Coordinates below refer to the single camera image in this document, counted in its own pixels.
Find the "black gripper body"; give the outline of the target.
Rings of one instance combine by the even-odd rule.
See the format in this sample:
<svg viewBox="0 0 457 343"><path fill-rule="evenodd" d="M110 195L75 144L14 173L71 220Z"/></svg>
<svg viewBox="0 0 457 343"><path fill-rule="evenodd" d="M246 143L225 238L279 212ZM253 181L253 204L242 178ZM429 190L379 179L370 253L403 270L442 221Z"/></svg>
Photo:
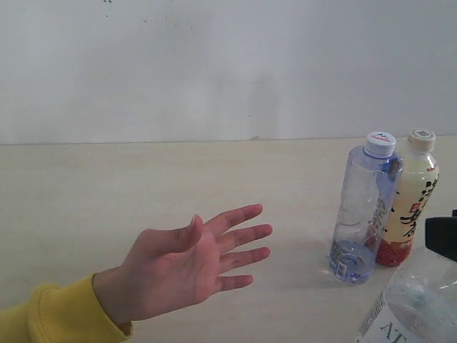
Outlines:
<svg viewBox="0 0 457 343"><path fill-rule="evenodd" d="M431 217L425 222L426 248L442 257L457 261L456 209L449 217Z"/></svg>

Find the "bare open human hand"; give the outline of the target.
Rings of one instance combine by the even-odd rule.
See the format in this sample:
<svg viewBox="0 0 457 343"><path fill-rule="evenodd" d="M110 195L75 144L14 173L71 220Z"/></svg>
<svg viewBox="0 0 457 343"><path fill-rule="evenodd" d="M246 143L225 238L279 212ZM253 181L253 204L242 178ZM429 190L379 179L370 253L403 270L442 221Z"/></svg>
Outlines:
<svg viewBox="0 0 457 343"><path fill-rule="evenodd" d="M271 235L269 224L237 228L262 211L260 204L252 204L207 222L195 215L180 229L142 231L119 266L94 276L92 284L101 307L115 324L126 324L251 285L251 275L230 276L228 272L269 257L267 247L237 251Z"/></svg>

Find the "yellow sleeved forearm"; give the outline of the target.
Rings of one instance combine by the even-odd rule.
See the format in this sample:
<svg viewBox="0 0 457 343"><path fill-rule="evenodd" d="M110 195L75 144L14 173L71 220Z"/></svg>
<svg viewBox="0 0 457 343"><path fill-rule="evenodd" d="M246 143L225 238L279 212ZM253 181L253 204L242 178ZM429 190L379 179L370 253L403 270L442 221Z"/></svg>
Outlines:
<svg viewBox="0 0 457 343"><path fill-rule="evenodd" d="M67 287L42 284L29 300L1 311L2 342L125 342L133 324L115 324L90 275Z"/></svg>

